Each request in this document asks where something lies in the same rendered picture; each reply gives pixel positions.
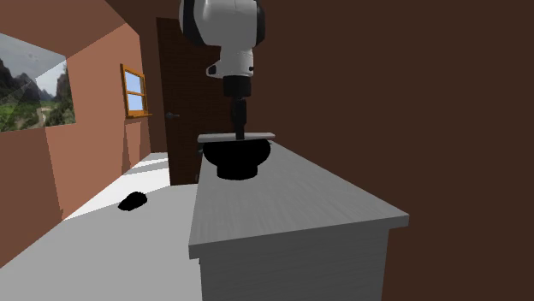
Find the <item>mountain landscape wall picture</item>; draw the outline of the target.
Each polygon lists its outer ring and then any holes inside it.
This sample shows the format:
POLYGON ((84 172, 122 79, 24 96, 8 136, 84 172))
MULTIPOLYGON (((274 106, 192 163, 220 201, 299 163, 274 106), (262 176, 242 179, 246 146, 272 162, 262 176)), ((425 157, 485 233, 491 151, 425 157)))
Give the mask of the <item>mountain landscape wall picture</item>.
POLYGON ((0 133, 74 123, 67 58, 0 33, 0 133))

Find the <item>dark brown door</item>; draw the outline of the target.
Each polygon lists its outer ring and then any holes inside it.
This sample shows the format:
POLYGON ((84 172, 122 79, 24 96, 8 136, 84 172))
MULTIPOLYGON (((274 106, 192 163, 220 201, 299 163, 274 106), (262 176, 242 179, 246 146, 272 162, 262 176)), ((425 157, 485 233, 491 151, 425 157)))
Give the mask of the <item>dark brown door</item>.
POLYGON ((187 40, 177 19, 156 23, 170 184, 196 184, 202 162, 198 136, 233 130, 223 82, 206 75, 220 49, 187 40))

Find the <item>grey wooden chest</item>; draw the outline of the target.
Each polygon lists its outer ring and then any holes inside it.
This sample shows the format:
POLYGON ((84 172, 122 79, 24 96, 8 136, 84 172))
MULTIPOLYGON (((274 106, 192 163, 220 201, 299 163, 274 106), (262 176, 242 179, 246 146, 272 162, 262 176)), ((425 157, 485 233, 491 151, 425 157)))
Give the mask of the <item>grey wooden chest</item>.
POLYGON ((258 174, 203 161, 188 243, 202 301, 382 301, 406 212, 279 145, 258 174))

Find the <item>black bowl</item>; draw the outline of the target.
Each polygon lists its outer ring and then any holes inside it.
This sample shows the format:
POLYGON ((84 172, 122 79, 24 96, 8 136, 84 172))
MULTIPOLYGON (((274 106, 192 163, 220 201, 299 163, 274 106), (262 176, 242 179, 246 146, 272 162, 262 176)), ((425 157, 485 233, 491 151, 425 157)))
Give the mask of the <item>black bowl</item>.
POLYGON ((204 144, 206 160, 217 167, 224 180, 249 180, 258 174, 258 166, 270 155, 267 139, 210 142, 204 144))

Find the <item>orange framed window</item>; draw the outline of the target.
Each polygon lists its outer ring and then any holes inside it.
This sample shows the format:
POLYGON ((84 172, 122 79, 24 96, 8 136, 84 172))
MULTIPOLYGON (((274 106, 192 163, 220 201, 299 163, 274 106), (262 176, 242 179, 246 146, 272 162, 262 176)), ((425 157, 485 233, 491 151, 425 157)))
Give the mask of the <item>orange framed window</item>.
POLYGON ((151 115, 147 102, 145 76, 125 64, 120 64, 122 94, 125 116, 128 119, 148 117, 151 115))

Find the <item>black rounded object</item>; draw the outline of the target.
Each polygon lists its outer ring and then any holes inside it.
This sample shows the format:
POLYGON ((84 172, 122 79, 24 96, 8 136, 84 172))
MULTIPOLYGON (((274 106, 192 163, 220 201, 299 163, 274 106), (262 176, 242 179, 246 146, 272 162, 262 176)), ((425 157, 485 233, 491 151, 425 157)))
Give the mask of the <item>black rounded object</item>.
POLYGON ((131 192, 118 204, 117 208, 123 211, 131 211, 146 204, 147 201, 148 198, 143 192, 131 192))

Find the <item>grey flat slab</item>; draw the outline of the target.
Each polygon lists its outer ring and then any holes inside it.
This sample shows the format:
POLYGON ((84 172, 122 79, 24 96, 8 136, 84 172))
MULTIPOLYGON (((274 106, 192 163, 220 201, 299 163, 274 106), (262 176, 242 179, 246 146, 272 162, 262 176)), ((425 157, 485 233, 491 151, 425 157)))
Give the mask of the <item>grey flat slab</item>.
MULTIPOLYGON (((272 140, 276 136, 274 133, 244 133, 243 140, 268 139, 272 140)), ((203 133, 197 137, 200 144, 239 141, 236 133, 203 133)))

